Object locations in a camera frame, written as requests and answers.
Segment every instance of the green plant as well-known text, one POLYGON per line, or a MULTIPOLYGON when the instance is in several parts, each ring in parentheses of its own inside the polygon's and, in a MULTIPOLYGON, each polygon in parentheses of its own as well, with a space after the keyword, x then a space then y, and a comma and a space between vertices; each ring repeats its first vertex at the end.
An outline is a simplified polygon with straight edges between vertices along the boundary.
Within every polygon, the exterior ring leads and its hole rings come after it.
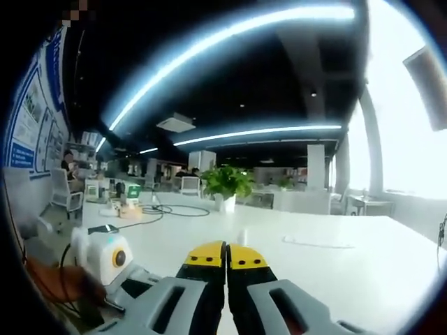
POLYGON ((251 194, 253 180, 235 167, 215 167, 202 173, 201 178, 206 181, 206 194, 222 194, 225 200, 234 195, 245 198, 251 194))
POLYGON ((288 188, 292 186, 292 181, 290 177, 284 177, 279 180, 278 186, 281 188, 288 188))

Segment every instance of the ceiling vent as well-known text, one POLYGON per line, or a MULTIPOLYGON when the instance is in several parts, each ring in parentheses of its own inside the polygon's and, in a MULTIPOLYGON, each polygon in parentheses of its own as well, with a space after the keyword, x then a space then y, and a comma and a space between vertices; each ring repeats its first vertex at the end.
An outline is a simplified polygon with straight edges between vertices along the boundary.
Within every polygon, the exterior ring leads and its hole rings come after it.
POLYGON ((178 113, 172 113, 166 120, 160 122, 156 126, 174 133, 183 133, 184 131, 189 131, 196 127, 193 125, 192 119, 184 117, 178 113))

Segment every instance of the ceiling light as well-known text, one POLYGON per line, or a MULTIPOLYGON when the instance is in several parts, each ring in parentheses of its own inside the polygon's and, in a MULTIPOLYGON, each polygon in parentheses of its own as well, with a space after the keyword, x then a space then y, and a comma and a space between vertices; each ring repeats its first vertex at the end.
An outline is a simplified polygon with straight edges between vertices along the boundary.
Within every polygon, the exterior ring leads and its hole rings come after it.
MULTIPOLYGON (((186 52, 179 55, 176 59, 172 60, 169 64, 164 66, 157 74, 155 74, 144 87, 138 91, 138 93, 124 106, 123 110, 118 114, 117 118, 112 122, 109 127, 110 131, 113 131, 118 123, 124 118, 124 116, 132 109, 132 107, 156 84, 158 84, 164 77, 171 74, 176 68, 179 68, 182 64, 188 60, 194 58, 201 52, 220 43, 227 38, 233 37, 244 33, 245 31, 255 29, 266 24, 274 24, 283 21, 290 20, 352 20, 355 17, 354 10, 349 6, 336 5, 336 6, 302 6, 287 10, 280 10, 266 15, 253 17, 246 21, 229 26, 214 35, 202 39, 199 43, 196 43, 190 47, 186 52)), ((102 147, 105 142, 105 138, 99 142, 96 148, 96 152, 102 147)))
MULTIPOLYGON (((266 134, 266 133, 279 133, 279 132, 283 132, 283 131, 331 131, 331 130, 337 130, 337 129, 341 129, 341 128, 342 128, 342 126, 336 126, 336 125, 328 125, 328 126, 320 125, 320 126, 296 126, 296 127, 257 129, 254 131, 239 131, 237 133, 228 133, 228 134, 200 137, 200 138, 195 138, 193 140, 177 142, 177 143, 174 143, 174 145, 176 147, 178 147, 180 145, 204 142, 204 141, 210 141, 210 140, 217 140, 219 138, 266 134)), ((143 150, 143 151, 140 151, 140 154, 146 154, 147 152, 152 152, 152 151, 156 151, 156 150, 158 150, 158 149, 153 148, 153 149, 143 150)))

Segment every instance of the white table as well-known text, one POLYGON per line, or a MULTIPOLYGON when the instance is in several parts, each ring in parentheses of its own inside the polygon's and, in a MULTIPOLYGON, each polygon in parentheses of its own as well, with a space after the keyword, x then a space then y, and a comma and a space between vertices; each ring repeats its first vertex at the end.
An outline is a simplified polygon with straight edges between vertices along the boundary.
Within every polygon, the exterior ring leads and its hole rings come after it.
POLYGON ((357 215, 366 215, 368 207, 387 207, 390 210, 390 216, 393 215, 394 203, 391 201, 380 200, 363 195, 348 195, 351 204, 357 208, 357 215))
MULTIPOLYGON (((277 278, 290 279, 328 305, 333 320, 347 320, 380 334, 395 334, 438 279, 436 245, 386 216, 323 216, 239 205, 234 214, 224 215, 213 211, 209 200, 174 193, 159 197, 164 204, 192 204, 211 211, 200 218, 165 215, 156 223, 122 230, 135 260, 161 276, 174 276, 193 248, 220 239, 236 242, 245 230, 247 245, 263 254, 277 278), (284 235, 303 244, 352 248, 284 243, 284 235)), ((143 202, 149 198, 150 193, 141 194, 143 202)), ((85 203, 84 225, 132 223, 100 217, 99 208, 85 203)), ((446 260, 444 249, 440 260, 442 264, 446 260)), ((236 333, 226 304, 218 334, 236 333)))

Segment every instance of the ceiling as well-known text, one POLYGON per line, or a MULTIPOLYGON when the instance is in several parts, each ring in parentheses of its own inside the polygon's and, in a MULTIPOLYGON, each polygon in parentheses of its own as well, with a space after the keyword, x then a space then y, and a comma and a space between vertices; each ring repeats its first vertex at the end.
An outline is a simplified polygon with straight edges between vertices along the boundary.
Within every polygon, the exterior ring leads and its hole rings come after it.
MULTIPOLYGON (((364 85, 368 35, 363 0, 354 1, 356 17, 352 22, 287 22, 219 43, 165 77, 113 132, 108 130, 144 82, 185 51, 191 41, 227 27, 229 22, 290 8, 297 2, 219 0, 195 6, 181 1, 174 7, 167 1, 157 5, 102 1, 94 21, 70 28, 67 35, 64 90, 74 133, 96 130, 107 135, 102 154, 112 152, 113 147, 126 148, 126 155, 158 147, 148 155, 169 160, 184 160, 191 150, 241 143, 216 149, 218 158, 236 159, 244 154, 253 164, 275 147, 276 161, 296 164, 292 157, 306 155, 303 139, 339 140, 346 128, 172 146, 176 141, 246 129, 345 126, 364 85), (157 128, 172 112, 193 119, 196 128, 182 134, 157 128), (300 138, 299 145, 242 145, 293 138, 300 138)), ((316 3, 334 1, 312 1, 316 3)), ((333 155, 334 143, 325 142, 327 156, 333 155)))

